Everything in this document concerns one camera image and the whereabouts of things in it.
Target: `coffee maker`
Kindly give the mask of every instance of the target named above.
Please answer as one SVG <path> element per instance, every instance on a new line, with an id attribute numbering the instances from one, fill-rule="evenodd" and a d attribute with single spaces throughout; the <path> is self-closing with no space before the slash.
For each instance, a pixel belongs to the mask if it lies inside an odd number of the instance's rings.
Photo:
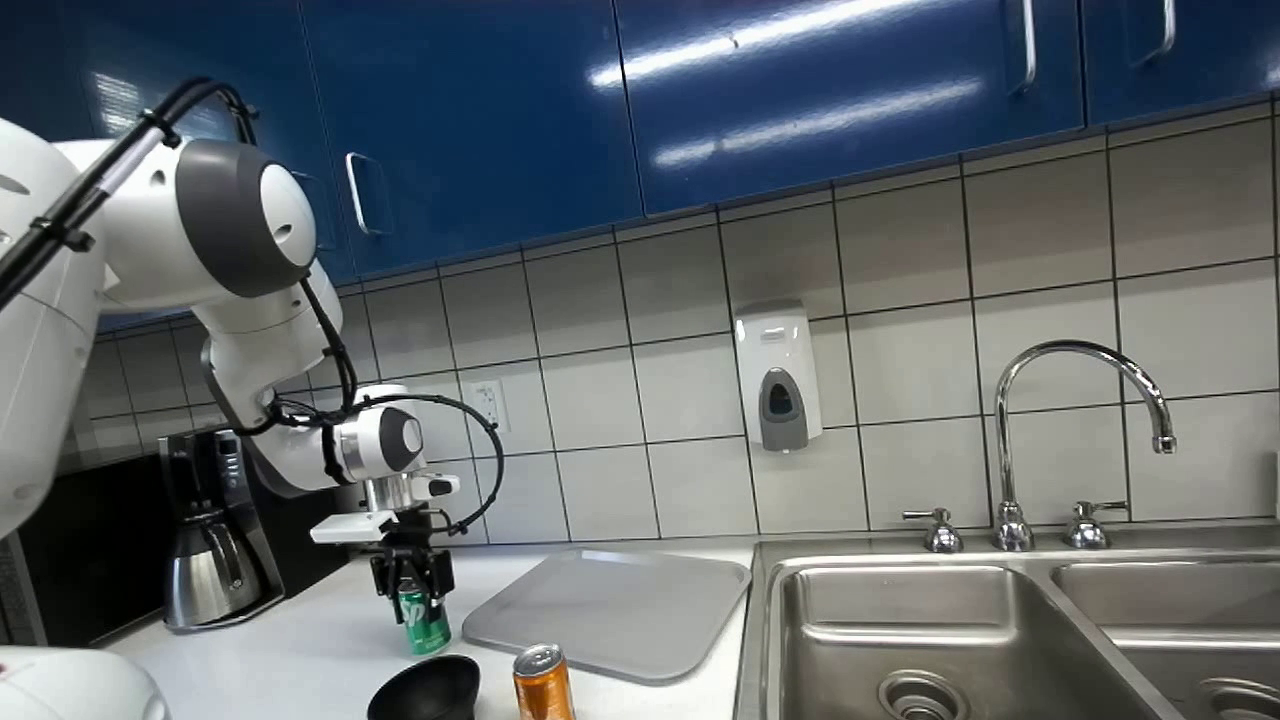
<path id="1" fill-rule="evenodd" d="M 268 494 L 274 468 L 236 431 L 168 435 L 161 465 L 182 517 L 166 605 L 172 631 L 244 623 L 349 562 L 308 540 L 346 505 L 342 494 L 281 501 Z"/>

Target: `white tile wall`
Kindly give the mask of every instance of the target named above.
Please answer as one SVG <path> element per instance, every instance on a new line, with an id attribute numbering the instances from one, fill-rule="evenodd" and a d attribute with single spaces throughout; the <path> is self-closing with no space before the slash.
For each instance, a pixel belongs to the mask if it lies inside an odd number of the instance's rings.
<path id="1" fill-rule="evenodd" d="M 994 379 L 1054 338 L 1135 356 L 1172 391 L 1181 448 L 1149 452 L 1118 374 L 1027 367 L 1013 456 L 1043 544 L 1081 495 L 1124 495 L 1135 522 L 1270 517 L 1272 125 L 1248 109 L 1084 137 L 357 290 L 346 338 L 365 379 L 504 391 L 508 494 L 464 544 L 903 529 L 938 505 L 987 523 Z M 732 308 L 796 301 L 830 431 L 771 456 L 746 446 Z M 102 341 L 67 468 L 213 424 L 196 348 L 194 319 Z M 333 386 L 326 367 L 285 391 L 333 404 Z M 464 517 L 490 446 L 445 410 L 424 424 Z"/>

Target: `black bowl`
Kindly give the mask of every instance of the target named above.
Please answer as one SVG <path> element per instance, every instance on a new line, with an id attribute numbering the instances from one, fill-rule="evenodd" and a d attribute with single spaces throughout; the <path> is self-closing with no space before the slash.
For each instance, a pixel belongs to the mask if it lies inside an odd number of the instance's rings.
<path id="1" fill-rule="evenodd" d="M 481 663 L 467 655 L 431 655 L 394 678 L 367 703 L 367 720 L 471 720 Z"/>

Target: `orange can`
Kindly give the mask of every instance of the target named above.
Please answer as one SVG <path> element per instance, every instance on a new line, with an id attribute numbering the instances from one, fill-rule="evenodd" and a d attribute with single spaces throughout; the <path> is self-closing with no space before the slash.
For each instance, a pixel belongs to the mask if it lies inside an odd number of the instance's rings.
<path id="1" fill-rule="evenodd" d="M 512 663 L 522 720 L 571 720 L 567 663 L 559 645 L 534 645 Z"/>

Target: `soap dispenser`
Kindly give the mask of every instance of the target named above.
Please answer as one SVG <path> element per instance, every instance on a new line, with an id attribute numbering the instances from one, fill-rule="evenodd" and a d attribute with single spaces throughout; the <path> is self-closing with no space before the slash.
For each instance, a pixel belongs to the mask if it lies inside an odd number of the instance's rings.
<path id="1" fill-rule="evenodd" d="M 823 431 L 804 308 L 738 315 L 738 359 L 751 446 L 794 452 Z"/>

